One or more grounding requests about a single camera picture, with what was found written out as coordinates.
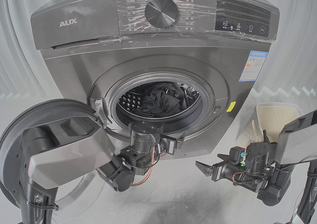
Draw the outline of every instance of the rotary knob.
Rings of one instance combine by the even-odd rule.
[[[151,0],[145,7],[145,18],[158,28],[173,24],[178,16],[177,5],[173,0]]]

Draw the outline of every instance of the cable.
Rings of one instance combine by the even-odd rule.
[[[165,155],[166,155],[166,152],[164,153],[164,155],[163,155],[162,157],[159,157],[159,160],[162,159],[162,158],[164,158]],[[140,181],[140,182],[138,182],[138,183],[133,183],[131,186],[138,186],[138,185],[141,185],[142,183],[144,183],[144,182],[150,177],[150,174],[151,174],[151,172],[152,172],[152,169],[153,169],[153,166],[150,168],[150,170],[149,170],[147,176],[146,176],[142,181]]]
[[[155,150],[154,150],[154,147],[152,148],[152,159],[151,159],[151,167],[150,167],[150,170],[149,170],[149,172],[148,172],[148,174],[146,175],[146,177],[142,180],[142,181],[140,181],[140,182],[137,182],[137,183],[133,183],[131,186],[138,186],[138,185],[141,185],[142,183],[144,183],[149,177],[150,177],[150,175],[151,175],[151,173],[152,173],[152,169],[153,169],[153,162],[154,162],[154,154],[155,154]]]
[[[21,183],[19,183],[19,187],[20,187],[20,192],[21,192],[22,198],[25,200],[25,202],[26,202],[28,205],[30,205],[30,206],[32,206],[32,207],[34,207],[34,208],[38,208],[38,209],[58,211],[59,207],[58,207],[57,204],[54,204],[54,205],[52,205],[52,206],[50,206],[50,205],[49,205],[49,206],[41,206],[41,205],[37,205],[37,204],[34,204],[34,203],[28,201],[28,200],[26,199],[25,195],[24,195],[23,190],[22,190]]]
[[[151,167],[153,167],[153,166],[155,166],[158,162],[159,162],[159,160],[161,159],[161,157],[160,157],[160,155],[158,155],[158,159],[157,159],[157,161],[153,164],[153,163],[151,163],[151,165],[150,166],[133,166],[133,165],[131,165],[131,164],[129,164],[129,163],[126,163],[126,162],[124,162],[126,165],[129,165],[129,166],[131,166],[131,167],[134,167],[134,168],[151,168]]]
[[[301,193],[303,192],[305,190],[305,188],[299,193],[299,195],[297,196],[297,198],[296,198],[296,200],[295,200],[295,205],[294,205],[294,210],[293,211],[295,211],[295,207],[296,207],[296,202],[297,202],[297,200],[298,200],[298,198],[299,198],[299,196],[301,195]]]
[[[233,183],[238,184],[238,185],[244,184],[245,182],[237,182],[237,181],[235,180],[235,177],[236,177],[237,174],[243,174],[243,173],[245,173],[245,172],[247,172],[247,171],[245,170],[245,171],[243,171],[243,172],[236,172],[236,173],[234,173],[233,176],[232,176],[232,181],[233,181]]]
[[[275,170],[272,174],[274,174],[274,173],[277,172],[277,171],[282,171],[282,170],[284,170],[284,169],[286,169],[286,168],[288,168],[288,167],[294,165],[294,167],[293,167],[291,170],[287,171],[287,172],[290,172],[290,171],[293,171],[293,170],[294,170],[295,165],[297,165],[297,164],[302,164],[302,163],[310,163],[311,161],[312,161],[312,160],[310,160],[310,161],[304,161],[304,162],[299,162],[299,163],[293,163],[293,164],[289,164],[289,165],[287,165],[287,166],[285,166],[285,167],[283,167],[283,168],[275,167],[277,170]]]

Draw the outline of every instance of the yellow warning sticker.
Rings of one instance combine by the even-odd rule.
[[[227,112],[232,111],[232,110],[233,110],[233,107],[235,106],[235,104],[236,104],[236,102],[230,103],[230,106],[229,106],[229,108],[227,109]]]

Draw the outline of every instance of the black garment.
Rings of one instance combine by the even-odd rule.
[[[166,117],[181,111],[179,103],[184,100],[184,91],[175,82],[148,83],[138,87],[142,106],[135,113],[150,117]]]

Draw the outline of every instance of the play/pause button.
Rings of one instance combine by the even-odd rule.
[[[261,27],[260,27],[260,33],[261,33],[261,34],[265,34],[265,32],[266,32],[265,27],[264,27],[264,26],[261,26]]]

